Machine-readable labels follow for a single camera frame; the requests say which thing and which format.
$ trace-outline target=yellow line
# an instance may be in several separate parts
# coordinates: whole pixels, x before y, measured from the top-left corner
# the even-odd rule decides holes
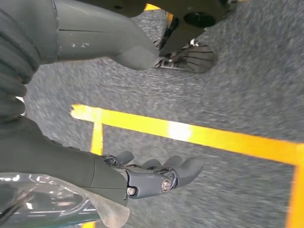
[[[298,153],[300,164],[293,175],[287,228],[304,228],[304,146]]]
[[[158,8],[157,6],[150,5],[150,4],[147,4],[145,8],[145,11],[151,11],[151,10],[160,10],[160,8]]]
[[[103,110],[103,124],[287,164],[297,164],[296,143]]]

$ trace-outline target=robotic finger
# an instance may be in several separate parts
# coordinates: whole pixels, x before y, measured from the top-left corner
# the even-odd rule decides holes
[[[143,165],[124,166],[121,164],[127,164],[133,160],[132,153],[123,152],[117,157],[112,155],[102,157],[107,160],[108,165],[112,166],[126,178],[127,194],[131,199],[161,195],[185,186],[193,181],[203,169],[201,157],[191,157],[183,161],[180,156],[172,156],[162,165],[158,160],[151,159]]]

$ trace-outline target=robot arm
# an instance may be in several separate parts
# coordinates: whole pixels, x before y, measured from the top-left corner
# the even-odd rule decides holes
[[[16,97],[25,96],[24,85],[41,64],[106,56],[135,70],[153,66],[158,51],[131,19],[75,0],[2,0],[0,25],[0,172],[47,174],[126,205],[128,196],[187,184],[201,169],[201,163],[172,160],[164,166],[113,165],[51,141],[20,116],[24,105]]]

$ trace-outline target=humanoid robot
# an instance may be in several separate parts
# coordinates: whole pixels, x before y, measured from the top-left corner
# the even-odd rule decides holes
[[[189,13],[181,21],[180,18],[188,3],[171,9],[169,5],[173,1],[151,1],[174,14],[161,41],[155,45],[129,18],[143,11],[146,2],[123,0],[115,3],[114,10],[108,10],[107,4],[110,2],[118,1],[0,1],[0,176],[2,176],[0,209],[8,211],[5,205],[10,197],[15,197],[11,201],[15,203],[20,198],[21,202],[29,199],[20,196],[19,191],[14,195],[12,186],[8,186],[10,181],[20,181],[20,177],[33,181],[33,176],[36,176],[38,182],[41,179],[39,175],[54,178],[126,206],[130,198],[157,196],[189,184],[202,170],[203,162],[199,157],[183,161],[173,156],[164,164],[152,159],[142,165],[127,165],[134,158],[130,152],[116,157],[98,156],[63,147],[44,136],[34,121],[22,116],[24,103],[17,97],[24,97],[26,93],[24,85],[29,83],[42,64],[109,57],[135,70],[155,65],[167,67],[167,64],[172,63],[175,68],[183,65],[183,69],[201,72],[202,68],[192,68],[187,61],[182,63],[181,59],[189,58],[187,53],[200,52],[197,50],[205,53],[204,47],[194,42],[191,44],[194,48],[192,51],[176,52],[177,48],[200,35],[205,27],[220,21],[229,5],[225,0],[189,0],[191,2],[186,9]],[[5,178],[12,173],[17,175]],[[15,214],[19,222],[33,219],[29,216],[27,220],[20,219],[17,212],[8,211],[11,216]],[[3,215],[5,213],[0,216],[0,224]],[[8,227],[14,227],[14,224],[16,225],[13,221]]]

